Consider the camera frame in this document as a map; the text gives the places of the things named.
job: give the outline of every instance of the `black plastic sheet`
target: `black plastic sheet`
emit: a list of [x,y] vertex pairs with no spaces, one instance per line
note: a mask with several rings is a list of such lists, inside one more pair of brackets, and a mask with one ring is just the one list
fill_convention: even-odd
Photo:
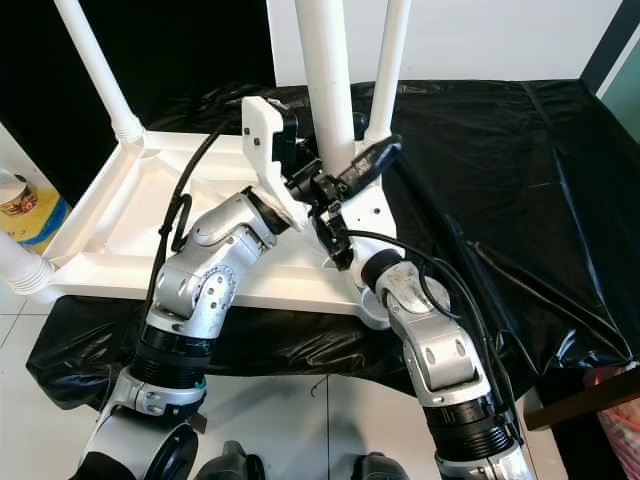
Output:
[[[146,124],[206,132],[247,93],[280,98],[312,134],[304,87],[176,94]],[[368,113],[372,93],[353,86],[354,110]],[[406,158],[383,184],[398,237],[462,273],[517,394],[550,366],[640,354],[640,148],[580,81],[403,82],[393,131]],[[141,302],[62,298],[27,367],[60,407],[99,408],[141,317]],[[209,372],[343,374],[412,391],[393,332],[321,313],[231,309]]]

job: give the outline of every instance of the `cable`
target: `cable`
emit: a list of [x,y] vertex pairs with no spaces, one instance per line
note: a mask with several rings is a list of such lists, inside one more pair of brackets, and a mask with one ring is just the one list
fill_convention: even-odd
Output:
[[[526,348],[524,346],[524,344],[522,343],[522,341],[516,336],[513,335],[511,332],[509,332],[509,330],[506,330],[504,328],[498,330],[496,332],[496,340],[495,340],[495,345],[496,345],[496,349],[498,348],[498,338],[501,335],[504,334],[508,334],[509,335],[509,339],[513,342],[516,343],[516,346],[518,347],[518,349],[520,349],[521,352],[526,352]],[[538,367],[533,363],[533,360],[531,360],[531,357],[529,355],[524,355],[524,360],[527,363],[527,366],[529,367],[529,369],[532,372],[536,372],[538,370]]]
[[184,187],[187,184],[187,181],[191,177],[191,174],[195,170],[198,162],[202,159],[204,154],[209,150],[213,142],[217,140],[220,134],[227,128],[227,125],[231,119],[228,119],[221,123],[213,132],[211,132],[207,138],[204,139],[202,144],[198,147],[198,149],[191,156],[191,159],[185,166],[182,174],[180,174],[180,178],[178,178],[178,182],[173,190],[173,194],[171,195],[171,200],[169,201],[169,206],[167,207],[167,211],[164,216],[164,220],[162,222],[162,226],[158,233],[160,234],[160,243],[158,244],[158,250],[156,251],[156,255],[153,259],[153,265],[151,267],[151,276],[149,277],[149,286],[147,288],[147,297],[144,303],[144,311],[145,316],[151,308],[151,303],[153,302],[153,294],[156,288],[156,277],[158,276],[158,272],[162,265],[166,260],[166,252],[167,245],[169,243],[169,234],[173,228],[173,222],[175,221],[178,212],[180,210],[180,218],[178,219],[178,226],[176,228],[176,233],[173,238],[173,242],[171,244],[172,250],[179,250],[182,245],[184,245],[185,238],[182,237],[184,233],[184,229],[187,223],[187,218],[189,216],[189,211],[191,210],[191,195],[188,193],[182,194]]
[[386,235],[383,235],[381,233],[376,233],[376,232],[366,232],[364,230],[347,230],[346,234],[349,237],[363,237],[363,238],[371,238],[373,240],[379,240],[381,242],[386,242],[386,243],[390,243],[392,245],[395,245],[397,247],[400,248],[404,248],[405,250],[412,252],[416,255],[418,255],[420,258],[422,258],[424,261],[422,262],[422,264],[420,265],[420,274],[418,275],[418,280],[420,282],[420,287],[422,288],[422,290],[424,291],[425,296],[427,297],[427,299],[429,300],[429,302],[431,302],[431,304],[433,305],[433,307],[438,310],[438,312],[440,312],[442,315],[451,318],[453,320],[460,320],[460,315],[456,315],[455,313],[451,312],[450,310],[444,308],[433,296],[433,293],[431,293],[431,290],[429,289],[429,286],[427,285],[426,280],[424,279],[425,275],[426,275],[426,265],[427,263],[430,263],[433,261],[433,259],[431,257],[429,257],[428,255],[426,255],[424,252],[418,250],[415,247],[412,247],[411,245],[408,245],[404,242],[401,242],[400,240],[396,240],[395,238],[392,237],[388,237]]
[[426,275],[426,267],[427,265],[432,265],[439,272],[441,272],[447,279],[456,287],[456,289],[462,294],[465,299],[465,302],[469,305],[469,308],[472,311],[472,317],[475,322],[477,334],[480,337],[482,344],[482,357],[484,359],[484,364],[486,365],[486,374],[487,379],[489,380],[489,384],[491,385],[491,389],[494,392],[494,397],[496,403],[502,408],[505,406],[505,401],[502,397],[501,389],[498,385],[498,380],[495,372],[493,371],[493,363],[495,363],[498,367],[498,373],[501,377],[502,388],[506,390],[507,393],[507,401],[506,406],[509,407],[514,416],[514,429],[515,435],[521,441],[522,437],[520,434],[520,423],[518,419],[518,413],[516,411],[515,398],[513,394],[513,388],[511,386],[511,381],[509,380],[509,375],[500,360],[500,356],[491,341],[491,336],[489,334],[489,330],[487,328],[486,322],[484,321],[484,317],[482,316],[482,312],[473,298],[473,294],[471,293],[468,285],[462,278],[462,276],[446,261],[440,258],[434,258],[430,255],[422,252],[421,250],[408,245],[400,240],[396,240],[395,238],[389,237],[387,235],[383,235],[376,232],[367,232],[364,230],[347,230],[346,235],[350,237],[362,237],[362,238],[370,238],[373,240],[378,240],[381,242],[389,243],[391,245],[395,245],[397,247],[403,248],[409,252],[414,253],[418,257],[422,259],[422,263],[419,268],[419,281],[420,287],[424,291],[425,296],[431,302],[433,307],[438,310],[441,314],[445,315],[448,318],[453,320],[460,320],[461,315],[457,315],[447,309],[445,309],[442,305],[440,305],[434,298],[431,293],[429,286],[425,280]]

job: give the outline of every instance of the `black shoe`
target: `black shoe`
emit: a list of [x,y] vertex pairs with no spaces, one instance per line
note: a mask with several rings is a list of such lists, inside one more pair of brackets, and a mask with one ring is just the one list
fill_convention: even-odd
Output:
[[266,480],[262,460],[247,455],[238,442],[225,442],[222,455],[209,460],[195,480]]
[[356,460],[351,480],[410,480],[398,462],[373,452]]

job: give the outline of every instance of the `tiled floor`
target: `tiled floor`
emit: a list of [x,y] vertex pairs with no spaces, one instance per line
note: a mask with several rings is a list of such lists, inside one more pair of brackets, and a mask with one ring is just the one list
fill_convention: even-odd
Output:
[[[0,282],[0,307],[0,478],[66,479],[96,413],[59,410],[24,368],[50,306],[25,302]],[[208,382],[194,472],[233,439],[261,455],[269,480],[347,480],[353,460],[369,451],[395,458],[413,480],[439,478],[424,416],[409,396],[339,376]],[[538,479],[567,478],[550,432],[528,432],[527,442]]]

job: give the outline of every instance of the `red bag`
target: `red bag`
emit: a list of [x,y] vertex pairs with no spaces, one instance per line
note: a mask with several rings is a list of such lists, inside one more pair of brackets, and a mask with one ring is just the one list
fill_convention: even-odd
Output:
[[[587,370],[585,386],[598,385],[624,371],[613,367]],[[603,410],[598,418],[629,480],[640,480],[640,398]]]

